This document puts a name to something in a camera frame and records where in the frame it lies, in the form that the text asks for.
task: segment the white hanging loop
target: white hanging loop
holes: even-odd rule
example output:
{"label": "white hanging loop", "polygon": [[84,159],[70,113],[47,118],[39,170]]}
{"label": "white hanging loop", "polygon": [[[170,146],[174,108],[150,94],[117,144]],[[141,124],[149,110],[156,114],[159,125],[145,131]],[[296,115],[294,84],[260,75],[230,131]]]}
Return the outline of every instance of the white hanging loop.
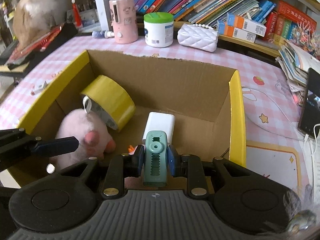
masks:
{"label": "white hanging loop", "polygon": [[82,103],[83,103],[83,107],[84,107],[85,112],[88,114],[91,111],[91,107],[92,107],[91,99],[89,97],[85,96],[82,100]]}

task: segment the pink humidifier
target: pink humidifier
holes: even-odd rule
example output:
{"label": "pink humidifier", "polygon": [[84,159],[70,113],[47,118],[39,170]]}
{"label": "pink humidifier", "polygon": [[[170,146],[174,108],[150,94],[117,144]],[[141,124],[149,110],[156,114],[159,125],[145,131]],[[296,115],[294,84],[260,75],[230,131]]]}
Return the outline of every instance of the pink humidifier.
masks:
{"label": "pink humidifier", "polygon": [[110,0],[113,32],[117,43],[131,43],[138,39],[134,0]]}

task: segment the smartphone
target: smartphone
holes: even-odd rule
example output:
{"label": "smartphone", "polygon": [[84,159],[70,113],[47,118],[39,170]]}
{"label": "smartphone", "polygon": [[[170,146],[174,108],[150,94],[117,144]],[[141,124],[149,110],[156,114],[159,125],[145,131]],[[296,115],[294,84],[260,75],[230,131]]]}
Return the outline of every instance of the smartphone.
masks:
{"label": "smartphone", "polygon": [[[309,68],[306,96],[298,128],[314,137],[313,127],[320,123],[320,74]],[[316,127],[318,136],[320,126]]]}

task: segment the white quilted purse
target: white quilted purse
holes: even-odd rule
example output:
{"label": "white quilted purse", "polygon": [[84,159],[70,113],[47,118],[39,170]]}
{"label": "white quilted purse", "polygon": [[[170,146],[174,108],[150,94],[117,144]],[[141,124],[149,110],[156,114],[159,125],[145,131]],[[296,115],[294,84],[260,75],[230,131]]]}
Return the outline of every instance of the white quilted purse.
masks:
{"label": "white quilted purse", "polygon": [[203,25],[182,25],[178,31],[178,42],[181,45],[213,52],[217,48],[218,32]]}

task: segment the pink pig plush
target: pink pig plush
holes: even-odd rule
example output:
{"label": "pink pig plush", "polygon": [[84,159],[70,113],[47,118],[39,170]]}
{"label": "pink pig plush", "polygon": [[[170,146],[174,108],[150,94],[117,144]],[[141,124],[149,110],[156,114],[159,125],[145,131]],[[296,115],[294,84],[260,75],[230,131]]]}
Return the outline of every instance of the pink pig plush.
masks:
{"label": "pink pig plush", "polygon": [[92,111],[86,113],[84,109],[76,109],[62,120],[56,138],[69,136],[78,139],[79,147],[75,152],[50,158],[50,163],[55,166],[56,171],[89,157],[103,160],[103,152],[111,153],[116,148],[105,123]]}

